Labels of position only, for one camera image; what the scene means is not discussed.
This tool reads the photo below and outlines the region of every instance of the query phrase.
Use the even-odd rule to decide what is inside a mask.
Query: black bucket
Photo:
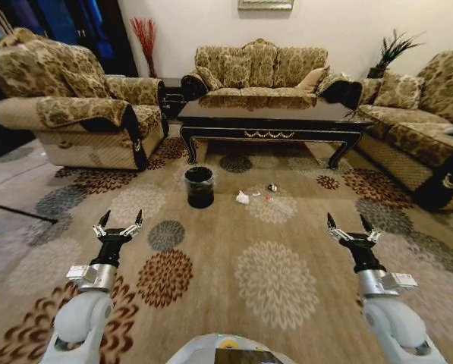
[[[196,209],[204,209],[214,201],[214,176],[206,167],[192,167],[184,173],[187,201]]]

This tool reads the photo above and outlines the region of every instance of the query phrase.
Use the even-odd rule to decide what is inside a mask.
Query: wall
[[[264,38],[277,46],[322,46],[332,71],[365,76],[379,58],[381,39],[394,27],[426,33],[426,45],[392,64],[418,72],[435,53],[453,49],[453,0],[295,0],[292,12],[242,11],[238,0],[119,0],[141,75],[147,66],[130,17],[151,17],[158,26],[154,59],[160,77],[193,69],[197,46],[242,46]]]

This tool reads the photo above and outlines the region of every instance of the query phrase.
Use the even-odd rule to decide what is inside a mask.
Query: white paper
[[[250,197],[248,197],[248,195],[245,195],[243,191],[240,191],[238,196],[236,196],[236,202],[248,205],[250,203]]]

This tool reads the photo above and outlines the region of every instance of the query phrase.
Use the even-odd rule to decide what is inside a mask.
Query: dried plant
[[[157,26],[152,19],[133,17],[130,20],[140,44],[142,52],[149,65],[149,76],[157,78],[156,69],[153,66],[153,46],[156,43]]]
[[[376,68],[385,70],[390,63],[392,63],[397,57],[399,57],[407,49],[421,46],[425,43],[415,43],[421,34],[412,36],[408,39],[403,40],[406,33],[398,34],[396,29],[393,29],[393,39],[391,37],[383,37],[383,45],[381,48],[381,60],[376,65]]]

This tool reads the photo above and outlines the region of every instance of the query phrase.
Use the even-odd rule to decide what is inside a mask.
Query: carpet
[[[58,219],[0,210],[0,364],[39,361],[56,312],[77,294],[64,276],[98,253],[91,226],[108,209],[109,227],[132,224],[139,209],[144,226],[121,251],[103,363],[164,363],[211,332],[298,363],[386,362],[327,212],[346,231],[362,231],[360,213],[383,231],[376,255],[417,279],[420,289],[402,299],[453,363],[453,213],[416,207],[356,152],[330,171],[331,153],[321,143],[211,142],[203,164],[215,174],[215,201],[204,210],[187,204],[177,126],[143,173],[55,167],[37,141],[0,158],[0,204]],[[235,202],[239,190],[249,205]]]

